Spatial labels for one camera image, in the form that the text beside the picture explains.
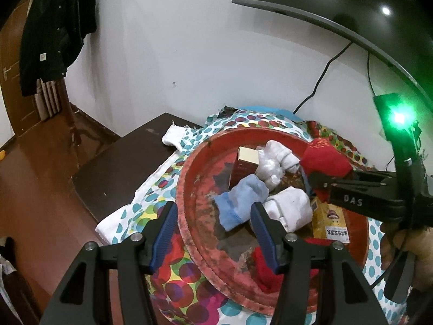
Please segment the person's right hand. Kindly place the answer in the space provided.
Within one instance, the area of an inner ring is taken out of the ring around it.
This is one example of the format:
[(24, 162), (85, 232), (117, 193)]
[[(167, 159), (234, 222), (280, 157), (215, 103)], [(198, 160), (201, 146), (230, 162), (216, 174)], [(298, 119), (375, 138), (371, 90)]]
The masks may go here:
[(385, 234), (380, 243), (381, 269), (385, 270), (393, 261), (396, 249), (416, 256), (412, 287), (426, 291), (432, 286), (432, 228), (397, 231), (396, 224), (382, 223), (380, 230)]

